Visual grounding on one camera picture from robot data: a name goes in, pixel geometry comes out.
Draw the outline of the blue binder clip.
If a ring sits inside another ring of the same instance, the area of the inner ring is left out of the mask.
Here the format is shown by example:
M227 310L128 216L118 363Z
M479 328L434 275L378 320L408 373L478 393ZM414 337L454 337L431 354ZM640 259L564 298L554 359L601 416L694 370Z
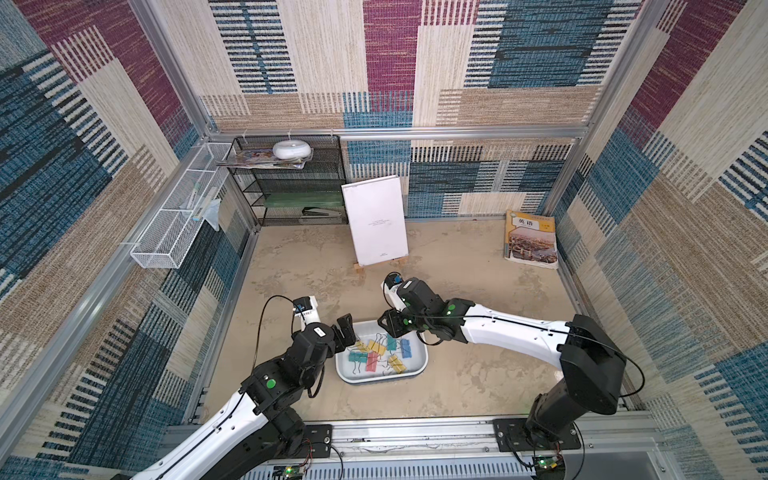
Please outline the blue binder clip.
M403 359L410 359L413 356L412 348L409 340L402 339L400 341L400 351Z

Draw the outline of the green binder clip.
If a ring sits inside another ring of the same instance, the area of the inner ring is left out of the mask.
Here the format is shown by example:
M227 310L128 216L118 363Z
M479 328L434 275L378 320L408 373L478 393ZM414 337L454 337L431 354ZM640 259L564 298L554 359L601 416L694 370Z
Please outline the green binder clip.
M348 360L352 363L364 363L368 361L368 354L366 352L350 351L348 354Z

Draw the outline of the pink binder clip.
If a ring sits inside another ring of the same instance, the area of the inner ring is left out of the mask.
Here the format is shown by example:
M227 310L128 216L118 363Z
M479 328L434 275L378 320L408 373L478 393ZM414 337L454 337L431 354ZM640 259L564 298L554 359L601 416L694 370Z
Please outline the pink binder clip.
M376 352L373 352L373 351L368 352L365 370L367 372L376 372L378 361L379 361L379 355Z

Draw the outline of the white plastic storage box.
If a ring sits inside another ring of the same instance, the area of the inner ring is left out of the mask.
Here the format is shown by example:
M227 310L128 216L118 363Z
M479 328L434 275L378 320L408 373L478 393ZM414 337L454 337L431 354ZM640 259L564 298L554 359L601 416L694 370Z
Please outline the white plastic storage box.
M375 320L352 324L355 340L335 357L339 378L351 385L399 380L420 375L427 367L427 346L414 332L395 338Z

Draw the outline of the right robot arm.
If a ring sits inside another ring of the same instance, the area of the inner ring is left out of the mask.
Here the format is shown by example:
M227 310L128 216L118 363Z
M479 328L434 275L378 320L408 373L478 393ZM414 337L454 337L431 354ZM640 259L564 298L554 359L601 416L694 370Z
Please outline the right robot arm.
M592 318L545 321L506 314L470 300L442 299L423 280L392 272L382 283L389 308L378 324L393 337L429 332L439 341L490 345L558 368L563 377L538 395L525 423L526 442L552 448L587 413L613 415L621 397L627 356Z

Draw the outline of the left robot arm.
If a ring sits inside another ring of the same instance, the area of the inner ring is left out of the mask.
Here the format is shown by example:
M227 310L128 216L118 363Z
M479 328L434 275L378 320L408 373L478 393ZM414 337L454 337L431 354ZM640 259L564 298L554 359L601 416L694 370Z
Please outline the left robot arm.
M306 424L292 405L316 396L325 363L356 341L352 317L313 321L281 355L256 365L219 413L135 479L239 479L277 457L298 456Z

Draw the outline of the white board on easel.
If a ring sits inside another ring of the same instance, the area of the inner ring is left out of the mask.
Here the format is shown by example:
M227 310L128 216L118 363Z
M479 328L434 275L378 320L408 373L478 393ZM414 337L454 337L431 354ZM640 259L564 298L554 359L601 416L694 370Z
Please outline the white board on easel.
M379 264L409 254L398 176L345 184L342 195L360 266Z

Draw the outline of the yellow textbook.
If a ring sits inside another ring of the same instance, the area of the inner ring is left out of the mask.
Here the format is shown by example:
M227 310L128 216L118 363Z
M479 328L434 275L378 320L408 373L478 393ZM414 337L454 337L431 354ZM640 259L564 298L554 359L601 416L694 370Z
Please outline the yellow textbook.
M504 258L528 266L557 269L559 255L555 218L508 210Z

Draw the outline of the black stapler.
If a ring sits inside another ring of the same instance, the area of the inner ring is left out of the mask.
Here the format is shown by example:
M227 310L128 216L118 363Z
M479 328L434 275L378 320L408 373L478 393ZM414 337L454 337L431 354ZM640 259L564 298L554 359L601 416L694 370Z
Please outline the black stapler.
M342 212L332 208L305 207L302 209L302 215L304 217L338 218L342 216Z

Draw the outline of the magazine on shelf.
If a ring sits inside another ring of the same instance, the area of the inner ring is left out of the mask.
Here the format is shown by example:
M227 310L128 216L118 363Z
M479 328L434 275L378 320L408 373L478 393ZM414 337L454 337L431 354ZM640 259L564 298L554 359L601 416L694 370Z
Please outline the magazine on shelf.
M314 151L310 149L304 156L287 159L278 158L271 149L249 149L239 152L232 151L225 158L218 160L216 165L227 168L263 169L263 170L301 170L313 159Z

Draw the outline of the white round device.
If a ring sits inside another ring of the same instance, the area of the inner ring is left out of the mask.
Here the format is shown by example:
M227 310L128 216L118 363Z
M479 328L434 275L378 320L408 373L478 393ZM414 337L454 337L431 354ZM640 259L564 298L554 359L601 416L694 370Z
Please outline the white round device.
M284 161L301 160L312 155L312 147L307 142L296 139L277 142L272 151L276 158Z

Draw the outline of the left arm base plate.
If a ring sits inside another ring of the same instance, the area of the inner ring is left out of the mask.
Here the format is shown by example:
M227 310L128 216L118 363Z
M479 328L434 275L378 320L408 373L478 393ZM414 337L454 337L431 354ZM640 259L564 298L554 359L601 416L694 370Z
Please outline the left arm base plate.
M296 459L326 459L331 456L333 426L326 424L307 424L298 450L293 454Z

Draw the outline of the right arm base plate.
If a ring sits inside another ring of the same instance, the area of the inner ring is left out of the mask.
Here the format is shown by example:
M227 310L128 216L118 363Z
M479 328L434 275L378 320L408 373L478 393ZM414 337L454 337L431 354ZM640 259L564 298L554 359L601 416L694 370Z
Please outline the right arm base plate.
M582 448L581 437L574 425L566 427L561 433L548 435L537 429L530 431L523 417L495 418L491 424L501 452L568 451Z

